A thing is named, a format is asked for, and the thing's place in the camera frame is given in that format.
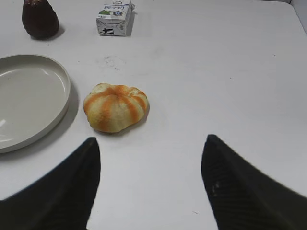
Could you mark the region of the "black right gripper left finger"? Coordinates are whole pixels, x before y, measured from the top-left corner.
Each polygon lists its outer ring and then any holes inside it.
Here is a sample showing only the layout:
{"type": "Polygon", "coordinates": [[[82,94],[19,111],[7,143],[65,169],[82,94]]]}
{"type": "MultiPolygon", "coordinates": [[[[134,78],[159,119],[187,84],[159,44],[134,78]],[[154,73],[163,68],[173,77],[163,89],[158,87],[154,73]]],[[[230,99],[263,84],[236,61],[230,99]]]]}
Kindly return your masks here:
{"type": "Polygon", "coordinates": [[[85,230],[101,175],[90,137],[53,170],[0,202],[2,230],[85,230]]]}

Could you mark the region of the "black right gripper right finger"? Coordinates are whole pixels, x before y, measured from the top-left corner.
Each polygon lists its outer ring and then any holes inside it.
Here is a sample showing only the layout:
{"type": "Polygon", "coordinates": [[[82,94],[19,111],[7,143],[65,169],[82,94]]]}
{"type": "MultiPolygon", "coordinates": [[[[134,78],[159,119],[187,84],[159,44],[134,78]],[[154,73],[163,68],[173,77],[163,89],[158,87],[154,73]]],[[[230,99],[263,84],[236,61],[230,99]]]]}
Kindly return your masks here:
{"type": "Polygon", "coordinates": [[[307,199],[259,171],[218,136],[204,144],[201,175],[220,230],[305,230],[307,199]]]}

